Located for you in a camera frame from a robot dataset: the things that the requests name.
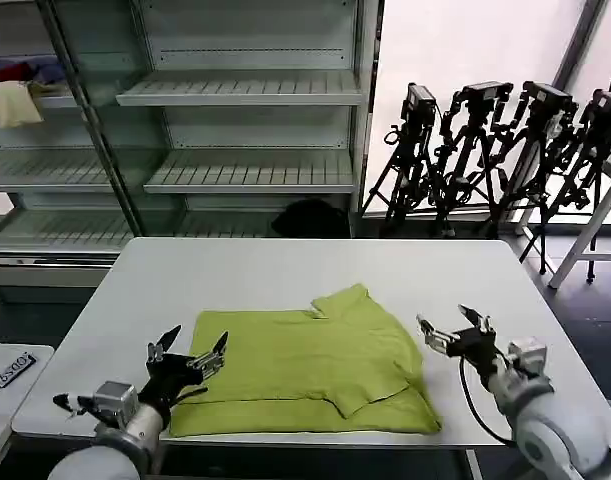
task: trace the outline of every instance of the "dark floor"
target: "dark floor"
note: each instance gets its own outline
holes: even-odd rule
[[[550,237],[548,251],[557,264],[572,244],[573,237]],[[506,238],[519,252],[521,239]],[[611,250],[611,238],[601,239],[602,248]],[[533,268],[536,252],[526,268],[542,292],[552,311],[571,338],[590,372],[611,399],[611,263],[596,264],[596,279],[585,282],[586,263],[579,263],[558,292],[546,286],[548,275],[541,277]],[[58,347],[84,306],[91,291],[55,292],[32,290],[7,292],[12,300],[34,303],[0,304],[0,341],[37,343]],[[54,298],[67,298],[66,304],[44,303]],[[32,478],[46,478],[52,465],[65,453],[63,446],[39,440],[17,439],[10,455],[0,468],[0,480],[27,477],[32,465]],[[477,452],[485,479],[499,477],[506,466],[517,458],[508,449]],[[193,448],[172,450],[162,473],[193,474],[229,478],[422,478],[456,479],[458,459],[447,451],[362,451],[267,448]],[[192,465],[191,472],[187,466]]]

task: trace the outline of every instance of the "yellow cloth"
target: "yellow cloth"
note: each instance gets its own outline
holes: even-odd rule
[[[362,285],[314,311],[202,312],[191,354],[229,331],[209,391],[177,406],[172,436],[385,430],[433,433],[416,345]]]
[[[0,82],[0,128],[42,121],[25,83]]]

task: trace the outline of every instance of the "metal shelf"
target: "metal shelf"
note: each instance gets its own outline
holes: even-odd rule
[[[117,210],[13,210],[0,221],[0,253],[119,253],[133,238]]]
[[[350,70],[156,71],[116,96],[123,106],[359,105]]]
[[[143,187],[149,193],[351,193],[347,150],[172,151]]]
[[[141,185],[151,169],[147,159],[121,168],[125,183]],[[113,193],[91,149],[0,150],[0,192]]]
[[[68,88],[60,91],[46,92],[32,97],[39,108],[74,108],[76,100]]]
[[[276,237],[271,223],[278,213],[242,211],[188,211],[175,237]]]

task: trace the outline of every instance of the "label sticker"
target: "label sticker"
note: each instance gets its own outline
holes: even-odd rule
[[[21,373],[35,363],[36,358],[34,358],[31,353],[23,353],[20,357],[14,360],[9,367],[0,372],[0,388],[5,388],[7,385],[12,383]]]

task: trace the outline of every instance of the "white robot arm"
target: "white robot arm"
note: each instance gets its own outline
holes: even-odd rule
[[[512,428],[512,440],[530,464],[549,480],[611,480],[611,442],[601,423],[582,406],[557,395],[544,368],[547,347],[534,338],[514,341],[508,353],[495,346],[489,318],[459,306],[473,324],[455,333],[438,331],[417,316],[425,343],[477,370]]]
[[[227,332],[210,352],[198,357],[167,353],[180,328],[147,346],[149,381],[138,394],[132,385],[108,381],[89,397],[54,397],[54,403],[72,415],[89,413],[99,424],[95,445],[65,457],[49,480],[139,480],[150,472],[171,409],[185,398],[206,392],[200,385],[225,363]],[[198,388],[181,394],[190,386]]]

